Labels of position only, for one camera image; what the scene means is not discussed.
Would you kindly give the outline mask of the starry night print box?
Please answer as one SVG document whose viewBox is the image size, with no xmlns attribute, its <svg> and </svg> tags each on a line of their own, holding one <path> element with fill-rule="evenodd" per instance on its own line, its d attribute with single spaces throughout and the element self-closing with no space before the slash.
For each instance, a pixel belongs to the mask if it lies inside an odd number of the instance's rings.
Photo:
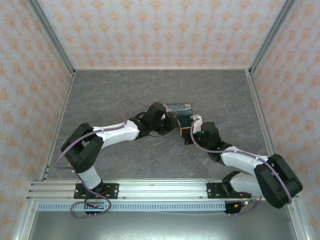
<svg viewBox="0 0 320 240">
<path fill-rule="evenodd" d="M 193 115 L 192 106 L 185 104 L 165 104 L 167 112 L 175 116 L 180 128 L 190 127 L 192 124 L 191 116 Z"/>
</svg>

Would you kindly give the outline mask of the small electronics board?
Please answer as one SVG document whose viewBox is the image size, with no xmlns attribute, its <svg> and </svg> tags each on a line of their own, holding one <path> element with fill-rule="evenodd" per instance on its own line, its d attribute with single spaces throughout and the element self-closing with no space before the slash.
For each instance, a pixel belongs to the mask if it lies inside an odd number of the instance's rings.
<svg viewBox="0 0 320 240">
<path fill-rule="evenodd" d="M 236 208 L 236 209 L 241 209 L 244 206 L 247 206 L 248 204 L 250 204 L 250 203 L 252 203 L 254 201 L 255 201 L 254 199 L 248 199 L 248 200 L 245 200 L 245 201 L 236 202 L 236 203 L 233 204 L 233 207 Z"/>
<path fill-rule="evenodd" d="M 95 202 L 85 202 L 84 208 L 86 210 L 101 210 L 103 211 L 105 209 L 105 203 L 100 201 Z"/>
</svg>

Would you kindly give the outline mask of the aluminium mounting rail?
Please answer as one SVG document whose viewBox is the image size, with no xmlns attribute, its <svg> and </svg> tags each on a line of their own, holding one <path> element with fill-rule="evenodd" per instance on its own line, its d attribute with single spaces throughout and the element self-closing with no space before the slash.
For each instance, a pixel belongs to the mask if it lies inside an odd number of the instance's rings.
<svg viewBox="0 0 320 240">
<path fill-rule="evenodd" d="M 73 201 L 75 179 L 33 181 L 28 201 Z M 117 201 L 206 201 L 208 178 L 105 179 L 119 184 Z"/>
</svg>

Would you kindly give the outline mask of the aluminium table side rail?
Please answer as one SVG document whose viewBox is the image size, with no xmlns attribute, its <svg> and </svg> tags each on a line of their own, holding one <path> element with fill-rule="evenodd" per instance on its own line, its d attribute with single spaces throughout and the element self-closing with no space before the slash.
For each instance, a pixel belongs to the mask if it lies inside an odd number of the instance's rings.
<svg viewBox="0 0 320 240">
<path fill-rule="evenodd" d="M 263 139 L 264 139 L 264 143 L 266 146 L 266 150 L 269 156 L 275 154 L 276 148 L 274 145 L 274 141 L 273 141 L 273 137 L 272 134 L 270 132 L 265 114 L 264 114 L 264 110 L 263 110 L 263 106 L 262 106 L 262 102 L 259 98 L 259 94 L 258 94 L 258 90 L 253 78 L 253 75 L 250 72 L 250 69 L 245 69 L 245 74 L 246 74 L 246 78 L 247 78 L 247 82 L 248 82 L 248 86 L 250 88 L 250 92 L 252 95 L 252 99 L 253 99 L 253 103 L 255 106 L 255 110 L 257 113 L 257 117 L 259 120 L 259 124 L 260 124 L 260 128 L 262 131 L 262 135 L 263 135 Z"/>
<path fill-rule="evenodd" d="M 63 118 L 64 118 L 65 110 L 66 110 L 66 107 L 67 107 L 67 104 L 68 104 L 68 100 L 69 100 L 69 97 L 70 97 L 70 94 L 71 94 L 71 90 L 72 90 L 72 86 L 73 86 L 73 83 L 74 83 L 74 80 L 75 80 L 76 73 L 77 73 L 76 70 L 74 70 L 74 72 L 71 73 L 67 88 L 66 88 L 65 93 L 64 93 L 62 106 L 61 106 L 61 108 L 59 110 L 58 120 L 57 120 L 57 123 L 56 123 L 55 128 L 54 128 L 54 132 L 53 132 L 53 135 L 52 135 L 52 138 L 51 138 L 51 143 L 50 143 L 49 149 L 47 151 L 46 157 L 44 158 L 44 163 L 42 165 L 42 168 L 41 168 L 41 171 L 40 171 L 40 175 L 39 175 L 39 178 L 38 178 L 38 181 L 40 181 L 40 182 L 44 181 L 47 178 L 47 174 L 48 174 L 48 171 L 50 170 L 50 167 L 52 165 L 52 161 L 54 161 L 53 160 L 53 156 L 54 156 L 54 153 L 55 153 L 55 147 L 56 147 L 56 144 L 57 144 L 57 139 L 58 139 L 58 136 L 59 136 L 61 124 L 62 124 L 62 121 L 63 121 Z"/>
</svg>

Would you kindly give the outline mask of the grey metal shelf panel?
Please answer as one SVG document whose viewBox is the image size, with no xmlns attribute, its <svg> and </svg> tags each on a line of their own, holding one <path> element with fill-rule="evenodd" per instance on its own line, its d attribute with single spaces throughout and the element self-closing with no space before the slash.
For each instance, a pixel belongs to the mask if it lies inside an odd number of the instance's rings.
<svg viewBox="0 0 320 240">
<path fill-rule="evenodd" d="M 223 213 L 109 212 L 74 219 L 38 212 L 28 240 L 297 240 L 289 214 L 260 206 L 240 216 Z"/>
</svg>

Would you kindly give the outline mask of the aluminium frame post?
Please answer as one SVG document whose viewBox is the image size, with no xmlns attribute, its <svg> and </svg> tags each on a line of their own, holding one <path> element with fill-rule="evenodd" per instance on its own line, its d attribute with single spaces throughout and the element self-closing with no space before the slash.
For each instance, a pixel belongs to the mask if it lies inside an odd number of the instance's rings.
<svg viewBox="0 0 320 240">
<path fill-rule="evenodd" d="M 58 36 L 55 33 L 54 28 L 52 27 L 51 23 L 49 22 L 43 8 L 41 7 L 38 0 L 26 0 L 32 11 L 34 12 L 35 16 L 37 17 L 42 29 L 46 33 L 48 39 L 50 40 L 53 48 L 57 52 L 59 58 L 61 59 L 63 65 L 67 69 L 67 71 L 73 76 L 76 72 L 75 68 L 73 67 L 65 49 L 63 48 Z"/>
<path fill-rule="evenodd" d="M 261 65 L 262 61 L 266 57 L 271 45 L 273 44 L 276 36 L 278 35 L 279 31 L 281 30 L 283 24 L 285 23 L 287 17 L 292 11 L 297 0 L 285 0 L 285 3 L 280 10 L 276 20 L 274 21 L 270 31 L 268 32 L 261 48 L 259 49 L 255 59 L 251 67 L 248 69 L 248 73 L 250 76 L 254 76 L 257 72 L 259 66 Z"/>
</svg>

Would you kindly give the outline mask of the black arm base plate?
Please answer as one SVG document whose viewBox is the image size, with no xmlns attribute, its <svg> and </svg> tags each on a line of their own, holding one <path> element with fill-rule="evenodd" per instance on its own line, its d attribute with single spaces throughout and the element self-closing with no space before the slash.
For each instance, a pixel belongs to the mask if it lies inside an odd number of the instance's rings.
<svg viewBox="0 0 320 240">
<path fill-rule="evenodd" d="M 250 193 L 235 191 L 228 182 L 209 181 L 206 184 L 207 197 L 209 199 L 249 199 Z"/>
<path fill-rule="evenodd" d="M 118 183 L 100 183 L 97 187 L 92 189 L 93 192 L 98 193 L 108 199 L 117 199 L 119 193 Z M 99 199 L 96 194 L 89 192 L 82 183 L 75 184 L 74 199 Z"/>
</svg>

